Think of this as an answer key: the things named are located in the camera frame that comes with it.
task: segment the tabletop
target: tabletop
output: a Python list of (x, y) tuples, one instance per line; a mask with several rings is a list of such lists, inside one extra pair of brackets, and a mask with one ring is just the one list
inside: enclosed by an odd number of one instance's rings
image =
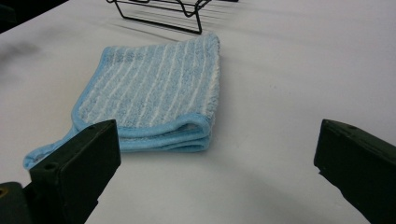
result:
[[(368, 223), (313, 159), (323, 119), (396, 145), (396, 2), (204, 9), (221, 72), (208, 151), (121, 154), (87, 223)], [(105, 0), (70, 0), (0, 34), (0, 182), (30, 182), (24, 155), (67, 133), (105, 47), (194, 37), (124, 20)]]

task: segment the light blue towel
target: light blue towel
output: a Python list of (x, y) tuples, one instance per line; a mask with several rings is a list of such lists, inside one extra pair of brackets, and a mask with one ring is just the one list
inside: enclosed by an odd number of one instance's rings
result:
[(108, 47), (73, 111), (64, 139), (29, 153), (30, 169), (91, 124), (116, 119), (122, 152), (194, 152), (209, 146), (219, 99), (214, 34), (141, 48)]

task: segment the folded towel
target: folded towel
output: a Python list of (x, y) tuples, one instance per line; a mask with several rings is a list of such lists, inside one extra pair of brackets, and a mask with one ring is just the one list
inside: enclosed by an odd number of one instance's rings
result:
[(209, 146), (219, 99), (214, 34), (141, 48), (108, 47), (60, 141), (29, 153), (30, 169), (91, 124), (115, 119), (120, 150), (194, 152)]

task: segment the white stripe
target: white stripe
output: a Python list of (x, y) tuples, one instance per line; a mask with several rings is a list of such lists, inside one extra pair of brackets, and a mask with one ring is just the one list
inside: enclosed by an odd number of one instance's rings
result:
[[(116, 61), (116, 58), (117, 58), (117, 52), (119, 51), (119, 49), (120, 49), (120, 47), (116, 47), (116, 49), (114, 50), (113, 62), (112, 62), (111, 65), (108, 67), (107, 71), (104, 72), (104, 74), (101, 75), (101, 76), (98, 78), (98, 80), (96, 80), (96, 82), (94, 83), (93, 88), (90, 90), (90, 92), (88, 93), (88, 95), (85, 97), (85, 100), (84, 100), (84, 102), (83, 102), (83, 104), (81, 105), (80, 108), (84, 108), (84, 107), (87, 106), (89, 100), (92, 98), (93, 93), (94, 93), (94, 92), (97, 92), (97, 88), (98, 88), (98, 87), (97, 87), (97, 84), (98, 84), (98, 83), (101, 83), (102, 79), (105, 78), (105, 76), (106, 76), (106, 75), (112, 70), (112, 68), (114, 67), (114, 64), (115, 64), (115, 61)], [(88, 114), (86, 115), (86, 116), (87, 116), (87, 118), (86, 118), (86, 120), (85, 120), (86, 122), (91, 122), (90, 116), (91, 116), (92, 111), (93, 111), (93, 110), (90, 109), (90, 112), (88, 112)]]
[[(197, 64), (197, 57), (196, 57), (196, 53), (195, 53), (196, 42), (197, 42), (197, 41), (195, 41), (195, 43), (194, 43), (194, 63), (192, 64), (192, 69), (194, 69), (195, 66), (196, 66), (196, 64)], [(195, 73), (194, 73), (193, 76), (192, 76), (192, 86), (193, 86), (193, 87), (195, 87), (195, 81), (198, 80), (198, 79), (201, 80), (200, 78), (197, 78), (197, 77), (195, 76)], [(188, 113), (188, 112), (189, 112), (189, 107), (188, 107), (188, 106), (185, 106), (184, 108), (185, 108), (184, 113)]]
[[(192, 53), (194, 54), (194, 60), (195, 60), (195, 43), (196, 43), (196, 41), (194, 40), (193, 42), (194, 42), (194, 46), (193, 46), (194, 51)], [(185, 109), (186, 108), (185, 106), (183, 106), (184, 99), (186, 99), (186, 97), (191, 97), (191, 95), (189, 94), (189, 95), (183, 95), (182, 96), (182, 99), (179, 100), (179, 104), (178, 104), (177, 109), (176, 109), (174, 114), (179, 114), (180, 113), (180, 109), (183, 109), (183, 108)]]
[(205, 41), (206, 41), (206, 38), (204, 39), (204, 43), (203, 43), (203, 46), (204, 46), (204, 62), (203, 62), (203, 66), (202, 66), (202, 72), (201, 72), (201, 76), (200, 76), (200, 78), (199, 78), (198, 86), (195, 88), (195, 91), (194, 91), (194, 94), (192, 95), (191, 101), (190, 101), (189, 105), (187, 106), (188, 110), (190, 110), (190, 109), (192, 108), (192, 106), (194, 105), (195, 99), (196, 99), (197, 94), (198, 94), (198, 90), (201, 89), (201, 85), (202, 85), (202, 79), (203, 79), (203, 78), (202, 78), (202, 75), (204, 74), (205, 65), (206, 65), (206, 52), (205, 52), (206, 47), (205, 47)]
[[(145, 53), (143, 53), (143, 55), (145, 55), (145, 57), (146, 57), (146, 53), (147, 53), (148, 48), (149, 48), (149, 47), (144, 47), (144, 49), (145, 49), (146, 51), (145, 51)], [(136, 54), (135, 54), (135, 56), (134, 56), (134, 62), (137, 61), (136, 57), (137, 57), (137, 54), (138, 54), (137, 52), (138, 52), (138, 51), (139, 51), (139, 50), (136, 51)], [(137, 69), (136, 72), (132, 75), (132, 78), (130, 78), (130, 79), (127, 80), (128, 86), (127, 86), (126, 88), (123, 88), (123, 89), (124, 89), (124, 92), (123, 92), (122, 96), (120, 97), (120, 99), (117, 101), (117, 106), (116, 106), (116, 108), (113, 110), (113, 113), (112, 113), (111, 116), (110, 116), (111, 118), (114, 118), (114, 117), (116, 116), (117, 112), (119, 111), (120, 104), (123, 102), (123, 98), (124, 98), (125, 94), (128, 92), (128, 90), (130, 89), (131, 85), (134, 83), (134, 79), (137, 77), (137, 74), (138, 74), (138, 72), (140, 71), (140, 67), (141, 67), (142, 64), (143, 64), (144, 59), (145, 59), (145, 58), (143, 58), (143, 60), (140, 61), (141, 63), (138, 65), (138, 69)], [(133, 68), (133, 66), (131, 65), (131, 66), (128, 68), (128, 71), (126, 72), (126, 74), (129, 74), (132, 68)]]
[[(123, 53), (123, 55), (122, 55), (122, 57), (123, 57), (122, 63), (119, 65), (119, 69), (117, 70), (117, 72), (116, 72), (115, 74), (113, 74), (113, 75), (111, 76), (110, 80), (108, 80), (108, 81), (106, 82), (106, 85), (105, 85), (104, 90), (103, 90), (103, 93), (104, 93), (104, 94), (107, 93), (107, 89), (109, 88), (110, 84), (113, 83), (113, 79), (116, 78), (116, 77), (119, 75), (120, 71), (122, 70), (123, 65), (125, 64), (125, 59), (126, 59), (126, 55), (127, 55), (128, 51), (130, 51), (130, 49), (126, 49), (125, 52)], [(107, 110), (108, 110), (107, 105), (108, 105), (108, 102), (109, 102), (110, 99), (111, 99), (111, 96), (112, 96), (112, 95), (114, 94), (114, 92), (119, 88), (119, 85), (120, 85), (120, 84), (121, 84), (121, 82), (117, 83), (117, 86), (116, 86), (115, 88), (113, 88), (113, 90), (111, 91), (111, 93), (109, 94), (109, 96), (106, 97), (106, 100), (105, 100), (105, 102), (104, 102), (104, 104), (102, 105), (102, 108), (101, 108), (102, 110), (105, 110), (105, 112), (107, 112)], [(99, 115), (98, 115), (95, 119), (93, 119), (93, 122), (92, 122), (92, 123), (97, 123), (98, 121), (101, 121), (101, 119), (102, 119), (103, 116), (106, 116), (106, 113), (99, 113)]]
[(147, 110), (147, 102), (148, 102), (148, 99), (149, 99), (149, 97), (150, 97), (150, 95), (151, 95), (152, 90), (154, 90), (154, 88), (155, 88), (156, 85), (157, 85), (158, 76), (159, 76), (159, 74), (160, 74), (160, 72), (161, 72), (161, 69), (163, 68), (163, 59), (164, 59), (164, 57), (166, 56), (166, 52), (168, 51), (168, 47), (169, 47), (169, 45), (166, 45), (165, 49), (163, 50), (163, 57), (161, 58), (160, 66), (159, 66), (159, 68), (158, 68), (158, 70), (157, 70), (157, 74), (155, 75), (155, 81), (154, 81), (154, 83), (151, 85), (151, 88), (149, 89), (148, 94), (146, 95), (145, 103), (143, 103), (144, 108), (143, 108), (142, 111), (140, 112), (139, 119), (137, 120), (137, 123), (136, 123), (136, 127), (139, 127), (139, 126), (140, 126), (140, 123), (141, 123), (140, 121), (141, 121), (143, 115), (146, 113), (146, 110)]
[[(187, 53), (187, 48), (186, 46), (189, 44), (190, 42), (188, 42), (185, 46), (184, 46), (184, 54), (183, 54), (183, 60), (182, 60), (182, 65), (181, 65), (181, 73), (183, 72), (184, 69), (184, 58), (186, 57), (186, 53)], [(183, 77), (183, 74), (180, 74), (179, 78), (178, 78), (178, 83), (177, 83), (177, 93), (174, 95), (173, 100), (172, 100), (172, 104), (169, 106), (168, 111), (166, 112), (165, 116), (163, 117), (163, 120), (166, 122), (168, 117), (169, 117), (169, 113), (171, 112), (177, 97), (178, 97), (178, 93), (180, 91), (180, 86), (181, 86), (181, 78)]]
[[(127, 50), (125, 50), (124, 51), (124, 53), (123, 53), (123, 60), (122, 60), (122, 63), (124, 62), (124, 60), (125, 60), (125, 53), (126, 53), (126, 51)], [(114, 76), (116, 75), (116, 74), (111, 74), (111, 77), (110, 77), (110, 80), (105, 80), (105, 86), (101, 89), (101, 90), (99, 90), (99, 92), (97, 93), (97, 97), (96, 97), (96, 99), (97, 99), (97, 101), (96, 101), (96, 104), (92, 107), (92, 109), (91, 109), (91, 112), (97, 112), (97, 115), (96, 115), (96, 117), (95, 118), (92, 118), (92, 119), (89, 119), (89, 121), (91, 121), (92, 123), (95, 123), (95, 122), (97, 122), (97, 119), (98, 119), (98, 115), (100, 115), (101, 113), (102, 113), (102, 111), (104, 110), (104, 109), (106, 109), (103, 105), (102, 105), (102, 102), (104, 101), (104, 97), (100, 97), (101, 95), (102, 95), (102, 93), (103, 92), (106, 92), (106, 89), (107, 89), (107, 86), (108, 86), (108, 84), (111, 82), (111, 80), (114, 78)]]
[(173, 71), (174, 66), (175, 66), (175, 58), (176, 58), (176, 56), (177, 56), (177, 54), (178, 54), (178, 46), (179, 46), (179, 43), (177, 43), (176, 50), (175, 50), (175, 54), (174, 54), (174, 57), (173, 57), (173, 60), (172, 60), (172, 66), (171, 66), (171, 68), (169, 69), (168, 78), (166, 79), (165, 87), (163, 88), (163, 93), (162, 93), (161, 96), (160, 96), (160, 101), (159, 101), (160, 104), (157, 106), (157, 110), (155, 111), (154, 116), (152, 117), (151, 121), (149, 122), (149, 125), (148, 125), (149, 127), (152, 126), (152, 123), (153, 123), (154, 120), (158, 117), (159, 112), (160, 112), (160, 109), (162, 108), (163, 97), (164, 97), (165, 94), (166, 94), (166, 89), (168, 88), (169, 81), (171, 80), (170, 77), (172, 76), (172, 71)]
[[(155, 50), (154, 50), (154, 54), (153, 54), (153, 55), (155, 55), (155, 52), (157, 51), (157, 48), (158, 48), (158, 47), (159, 47), (159, 46), (156, 46), (156, 47), (155, 47)], [(153, 61), (154, 61), (154, 60), (150, 60), (150, 62), (149, 62), (149, 65), (148, 65), (149, 71), (150, 71), (151, 68), (152, 68), (151, 64), (152, 64)], [(134, 97), (133, 97), (132, 100), (131, 100), (132, 103), (134, 102), (134, 98), (136, 98), (136, 95), (140, 93), (140, 89), (142, 88), (142, 86), (144, 86), (143, 83), (145, 82), (146, 77), (147, 77), (147, 76), (144, 76), (144, 77), (143, 77), (142, 84), (139, 86), (139, 88), (138, 88), (136, 91), (134, 91)], [(131, 110), (134, 109), (134, 105), (129, 105), (129, 107), (130, 107), (130, 108), (129, 108), (129, 110), (125, 113), (125, 117), (124, 117), (124, 119), (122, 120), (121, 124), (123, 124), (123, 123), (129, 118), (129, 115), (130, 115), (130, 113), (131, 113)]]
[(219, 69), (219, 65), (216, 63), (216, 65), (215, 65), (216, 67), (215, 67), (215, 71), (211, 71), (212, 72), (212, 74), (211, 74), (211, 76), (212, 76), (212, 78), (210, 78), (210, 87), (209, 87), (209, 90), (206, 92), (206, 97), (205, 97), (205, 101), (204, 101), (204, 106), (203, 106), (203, 109), (202, 109), (202, 111), (201, 111), (201, 114), (203, 114), (203, 115), (206, 115), (206, 116), (208, 116), (209, 114), (207, 114), (206, 113), (206, 109), (207, 109), (207, 106), (208, 106), (208, 101), (209, 101), (209, 99), (210, 99), (210, 96), (212, 96), (213, 95), (213, 90), (214, 90), (214, 88), (217, 86), (217, 81), (216, 81), (216, 79), (218, 78), (218, 69)]

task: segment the striped towel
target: striped towel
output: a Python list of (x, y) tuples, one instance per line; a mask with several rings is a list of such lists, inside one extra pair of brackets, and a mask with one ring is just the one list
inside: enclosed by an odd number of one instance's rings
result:
[(141, 48), (108, 47), (72, 111), (64, 139), (29, 153), (30, 169), (91, 124), (115, 119), (120, 150), (194, 152), (209, 146), (219, 99), (214, 34)]

